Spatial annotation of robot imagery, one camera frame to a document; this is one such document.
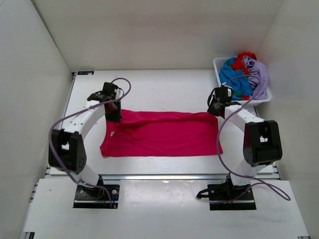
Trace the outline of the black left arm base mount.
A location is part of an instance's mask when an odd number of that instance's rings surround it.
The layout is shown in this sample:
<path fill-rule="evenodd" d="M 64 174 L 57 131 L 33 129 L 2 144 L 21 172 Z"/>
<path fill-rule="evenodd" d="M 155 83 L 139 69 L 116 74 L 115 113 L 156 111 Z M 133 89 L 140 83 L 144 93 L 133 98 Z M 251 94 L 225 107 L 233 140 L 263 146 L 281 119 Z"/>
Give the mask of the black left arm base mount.
<path fill-rule="evenodd" d="M 76 209 L 117 209 L 119 206 L 120 184 L 104 180 L 102 186 L 109 192 L 100 188 L 90 188 L 77 185 L 73 208 Z"/>

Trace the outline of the red t-shirt in basket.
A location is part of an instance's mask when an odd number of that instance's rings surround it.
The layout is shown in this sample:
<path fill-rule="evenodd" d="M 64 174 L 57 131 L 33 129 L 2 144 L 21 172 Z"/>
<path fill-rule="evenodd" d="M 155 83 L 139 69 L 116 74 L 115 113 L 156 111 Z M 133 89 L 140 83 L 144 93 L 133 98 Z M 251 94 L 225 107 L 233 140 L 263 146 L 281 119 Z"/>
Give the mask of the red t-shirt in basket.
<path fill-rule="evenodd" d="M 234 70 L 236 75 L 250 75 L 250 71 L 248 70 L 247 63 L 244 60 L 257 60 L 257 56 L 253 52 L 242 52 L 235 57 L 234 62 L 231 63 L 231 68 Z"/>

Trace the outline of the dark label sticker on table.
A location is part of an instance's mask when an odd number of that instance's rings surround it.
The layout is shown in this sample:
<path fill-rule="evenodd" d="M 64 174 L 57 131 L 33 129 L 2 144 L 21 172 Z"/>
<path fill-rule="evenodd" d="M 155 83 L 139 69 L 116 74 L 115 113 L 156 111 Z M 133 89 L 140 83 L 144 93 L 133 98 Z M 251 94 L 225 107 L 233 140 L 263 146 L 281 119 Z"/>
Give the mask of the dark label sticker on table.
<path fill-rule="evenodd" d="M 78 71 L 77 75 L 93 75 L 94 71 Z"/>

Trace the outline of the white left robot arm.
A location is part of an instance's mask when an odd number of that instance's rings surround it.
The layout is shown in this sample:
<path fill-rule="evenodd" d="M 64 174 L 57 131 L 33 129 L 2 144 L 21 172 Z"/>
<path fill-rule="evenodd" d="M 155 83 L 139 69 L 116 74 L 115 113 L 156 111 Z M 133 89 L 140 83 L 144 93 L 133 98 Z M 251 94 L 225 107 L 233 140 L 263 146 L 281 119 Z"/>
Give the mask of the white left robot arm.
<path fill-rule="evenodd" d="M 127 95 L 115 81 L 105 82 L 102 90 L 92 93 L 83 109 L 67 116 L 57 123 L 63 123 L 61 129 L 53 125 L 49 132 L 48 164 L 68 176 L 76 183 L 86 187 L 92 198 L 104 194 L 102 177 L 87 164 L 84 139 L 100 118 L 120 122 L 121 99 Z"/>

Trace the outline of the crimson red t-shirt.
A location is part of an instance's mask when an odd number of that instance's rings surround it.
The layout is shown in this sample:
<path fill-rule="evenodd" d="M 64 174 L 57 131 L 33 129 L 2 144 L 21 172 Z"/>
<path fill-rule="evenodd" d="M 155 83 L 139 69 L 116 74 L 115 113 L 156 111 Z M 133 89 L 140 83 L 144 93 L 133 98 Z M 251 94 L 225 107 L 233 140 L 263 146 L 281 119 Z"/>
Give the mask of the crimson red t-shirt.
<path fill-rule="evenodd" d="M 218 120 L 206 113 L 122 110 L 119 123 L 106 123 L 103 157 L 187 157 L 222 153 Z"/>

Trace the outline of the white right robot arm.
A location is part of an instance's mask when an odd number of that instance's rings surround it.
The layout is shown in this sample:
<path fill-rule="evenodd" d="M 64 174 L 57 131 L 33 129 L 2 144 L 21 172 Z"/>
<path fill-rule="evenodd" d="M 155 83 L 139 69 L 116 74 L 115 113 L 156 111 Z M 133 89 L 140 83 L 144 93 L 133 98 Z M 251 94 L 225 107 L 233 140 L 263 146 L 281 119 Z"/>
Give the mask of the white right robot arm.
<path fill-rule="evenodd" d="M 223 187 L 223 193 L 233 200 L 241 194 L 241 186 L 249 185 L 263 168 L 280 160 L 283 152 L 277 122 L 259 118 L 245 109 L 246 104 L 231 101 L 232 93 L 233 90 L 227 86 L 214 88 L 207 100 L 207 112 L 224 119 L 217 133 L 216 150 L 230 177 L 230 183 Z M 233 171 L 223 162 L 219 148 L 221 131 L 228 121 L 244 133 L 244 159 Z"/>

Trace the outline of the aluminium table edge rail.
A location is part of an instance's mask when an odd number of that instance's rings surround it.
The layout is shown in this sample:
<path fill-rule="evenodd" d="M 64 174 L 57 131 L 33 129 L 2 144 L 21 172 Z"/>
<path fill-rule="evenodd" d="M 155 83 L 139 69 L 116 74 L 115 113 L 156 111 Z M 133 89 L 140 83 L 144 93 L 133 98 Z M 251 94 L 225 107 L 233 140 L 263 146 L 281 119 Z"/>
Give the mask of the aluminium table edge rail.
<path fill-rule="evenodd" d="M 103 175 L 104 180 L 222 180 L 226 174 L 199 174 L 199 175 Z M 45 179 L 69 178 L 67 175 L 46 174 Z M 278 173 L 259 174 L 257 179 L 262 180 L 280 180 Z"/>

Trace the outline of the lavender t-shirt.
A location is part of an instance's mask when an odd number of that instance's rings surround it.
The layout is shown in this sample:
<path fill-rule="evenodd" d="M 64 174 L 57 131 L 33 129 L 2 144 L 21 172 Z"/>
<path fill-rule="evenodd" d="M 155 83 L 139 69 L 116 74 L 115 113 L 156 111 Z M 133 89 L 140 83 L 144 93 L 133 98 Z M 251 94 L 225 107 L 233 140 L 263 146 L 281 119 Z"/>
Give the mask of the lavender t-shirt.
<path fill-rule="evenodd" d="M 266 66 L 258 60 L 244 60 L 247 63 L 250 75 L 248 77 L 249 83 L 253 90 L 255 100 L 264 100 L 266 98 L 266 89 L 268 86 L 268 72 Z"/>

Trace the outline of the aluminium left side rail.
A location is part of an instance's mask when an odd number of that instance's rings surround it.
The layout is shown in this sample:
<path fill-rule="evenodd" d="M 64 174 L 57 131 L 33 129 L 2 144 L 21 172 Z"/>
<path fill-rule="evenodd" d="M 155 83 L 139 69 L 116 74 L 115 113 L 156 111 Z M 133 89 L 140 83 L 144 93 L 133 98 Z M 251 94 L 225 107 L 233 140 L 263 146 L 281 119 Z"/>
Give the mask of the aluminium left side rail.
<path fill-rule="evenodd" d="M 52 127 L 52 124 L 57 120 L 66 116 L 66 110 L 69 104 L 71 92 L 74 85 L 75 76 L 77 71 L 72 72 L 72 75 L 67 75 L 66 78 L 53 79 L 46 86 L 46 96 L 48 102 L 46 103 L 48 110 L 48 124 L 45 132 L 45 146 L 44 156 L 46 157 L 45 162 L 47 168 L 51 166 L 48 163 L 49 159 L 49 130 Z"/>

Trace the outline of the blue t-shirt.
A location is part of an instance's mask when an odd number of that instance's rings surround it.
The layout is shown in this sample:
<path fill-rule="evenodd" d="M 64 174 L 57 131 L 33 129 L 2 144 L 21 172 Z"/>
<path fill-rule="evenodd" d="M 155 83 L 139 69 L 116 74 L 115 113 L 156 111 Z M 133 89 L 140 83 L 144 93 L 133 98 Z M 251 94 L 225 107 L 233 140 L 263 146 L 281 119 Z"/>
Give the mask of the blue t-shirt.
<path fill-rule="evenodd" d="M 245 101 L 253 94 L 253 90 L 249 83 L 248 77 L 245 75 L 238 76 L 231 68 L 231 63 L 234 62 L 235 57 L 229 58 L 224 63 L 219 71 L 220 83 L 226 83 L 227 86 L 233 89 L 233 101 Z"/>

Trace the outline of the white plastic laundry basket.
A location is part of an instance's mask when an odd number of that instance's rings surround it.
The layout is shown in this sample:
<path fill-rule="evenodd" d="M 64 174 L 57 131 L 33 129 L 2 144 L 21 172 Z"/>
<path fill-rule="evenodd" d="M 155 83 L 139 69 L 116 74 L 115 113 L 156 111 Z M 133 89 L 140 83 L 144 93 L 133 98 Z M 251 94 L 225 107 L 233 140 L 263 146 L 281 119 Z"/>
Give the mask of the white plastic laundry basket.
<path fill-rule="evenodd" d="M 256 96 L 249 106 L 269 102 L 272 98 L 266 66 L 248 55 L 238 57 L 217 57 L 213 60 L 218 86 L 228 86 L 233 90 L 233 101 L 244 103 L 253 94 Z"/>

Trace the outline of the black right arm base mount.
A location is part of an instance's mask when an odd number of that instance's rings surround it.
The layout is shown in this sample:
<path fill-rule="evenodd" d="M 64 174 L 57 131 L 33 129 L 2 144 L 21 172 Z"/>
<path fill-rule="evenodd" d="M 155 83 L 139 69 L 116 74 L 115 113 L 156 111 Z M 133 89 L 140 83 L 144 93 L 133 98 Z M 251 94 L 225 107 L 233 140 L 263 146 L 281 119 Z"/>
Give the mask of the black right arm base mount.
<path fill-rule="evenodd" d="M 207 198 L 211 211 L 250 211 L 257 209 L 251 184 L 235 186 L 228 175 L 221 183 L 208 184 L 206 189 L 197 193 L 196 198 Z"/>

